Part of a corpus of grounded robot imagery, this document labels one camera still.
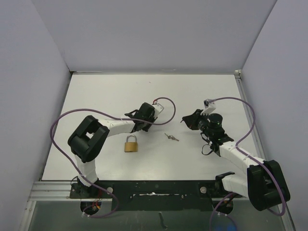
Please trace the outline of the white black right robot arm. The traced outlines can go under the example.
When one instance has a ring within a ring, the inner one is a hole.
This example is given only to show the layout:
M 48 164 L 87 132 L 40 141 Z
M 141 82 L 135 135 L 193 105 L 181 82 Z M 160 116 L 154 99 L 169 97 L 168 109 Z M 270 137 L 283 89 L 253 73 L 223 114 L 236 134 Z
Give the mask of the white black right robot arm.
M 279 163 L 263 160 L 243 148 L 237 148 L 234 139 L 223 129 L 222 120 L 220 114 L 202 114 L 201 109 L 182 118 L 189 129 L 201 132 L 211 152 L 229 160 L 245 174 L 243 177 L 234 172 L 217 175 L 215 193 L 224 197 L 233 192 L 246 197 L 258 211 L 288 202 L 291 196 Z

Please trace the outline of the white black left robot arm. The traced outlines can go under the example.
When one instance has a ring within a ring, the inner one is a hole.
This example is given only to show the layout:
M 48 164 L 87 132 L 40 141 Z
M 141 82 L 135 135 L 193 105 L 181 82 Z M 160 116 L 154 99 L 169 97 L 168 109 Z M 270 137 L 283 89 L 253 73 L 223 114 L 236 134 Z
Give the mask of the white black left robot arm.
M 82 184 L 81 192 L 88 198 L 98 192 L 95 158 L 108 137 L 134 133 L 140 130 L 148 131 L 151 124 L 157 120 L 164 110 L 159 104 L 143 103 L 138 110 L 124 114 L 120 120 L 98 120 L 93 116 L 86 116 L 68 139 L 68 145 L 75 155 L 77 167 L 80 170 L 78 180 Z

